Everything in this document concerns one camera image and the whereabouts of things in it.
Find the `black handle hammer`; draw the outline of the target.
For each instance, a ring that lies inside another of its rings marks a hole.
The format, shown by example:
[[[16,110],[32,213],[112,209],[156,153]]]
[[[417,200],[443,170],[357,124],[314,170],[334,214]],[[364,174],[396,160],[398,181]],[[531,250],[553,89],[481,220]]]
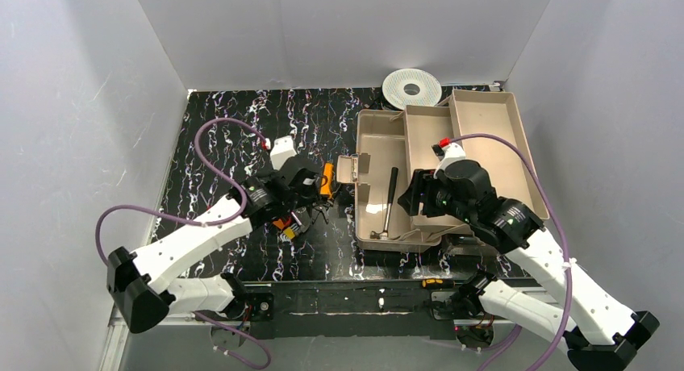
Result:
[[[390,181],[387,190],[386,198],[386,211],[383,219],[382,230],[380,232],[372,231],[370,233],[371,240],[388,240],[389,239],[389,226],[390,226],[390,216],[392,213],[392,207],[394,203],[394,196],[396,192],[396,185],[398,181],[398,167],[392,167],[390,170]]]

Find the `beige plastic tool box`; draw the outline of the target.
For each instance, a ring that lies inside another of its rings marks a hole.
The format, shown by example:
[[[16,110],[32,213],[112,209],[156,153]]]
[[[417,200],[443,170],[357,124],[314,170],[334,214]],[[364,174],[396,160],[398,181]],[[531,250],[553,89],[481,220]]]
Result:
[[[357,121],[357,149],[339,156],[335,177],[354,189],[354,225],[359,246],[385,252],[424,252],[446,235],[473,237],[452,216],[409,216],[398,204],[416,169],[436,169],[432,145],[449,138],[490,175],[497,194],[523,202],[544,222],[548,208],[534,179],[536,171],[514,94],[455,90],[437,106],[408,106],[402,112],[363,110]],[[389,239],[371,240],[382,230],[390,170],[398,181]]]

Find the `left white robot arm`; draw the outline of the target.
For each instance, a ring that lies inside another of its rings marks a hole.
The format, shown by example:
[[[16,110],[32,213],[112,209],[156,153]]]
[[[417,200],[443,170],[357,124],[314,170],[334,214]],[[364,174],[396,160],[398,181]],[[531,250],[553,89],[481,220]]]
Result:
[[[155,243],[130,252],[116,248],[105,259],[106,288],[132,333],[150,330],[168,315],[227,311],[244,298],[232,275],[183,278],[181,274],[225,244],[285,219],[320,201],[323,173],[303,156],[288,158],[279,169],[259,172],[222,196],[196,219]]]

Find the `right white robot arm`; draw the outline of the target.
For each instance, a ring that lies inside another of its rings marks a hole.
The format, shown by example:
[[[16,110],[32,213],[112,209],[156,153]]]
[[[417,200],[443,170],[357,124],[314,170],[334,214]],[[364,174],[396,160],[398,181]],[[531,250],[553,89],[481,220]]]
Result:
[[[553,298],[542,302],[480,270],[448,299],[435,301],[436,313],[509,319],[563,349],[578,370],[626,369],[659,328],[651,312],[625,306],[574,265],[543,220],[523,202],[499,196],[474,160],[415,170],[398,203],[409,215],[466,223]]]

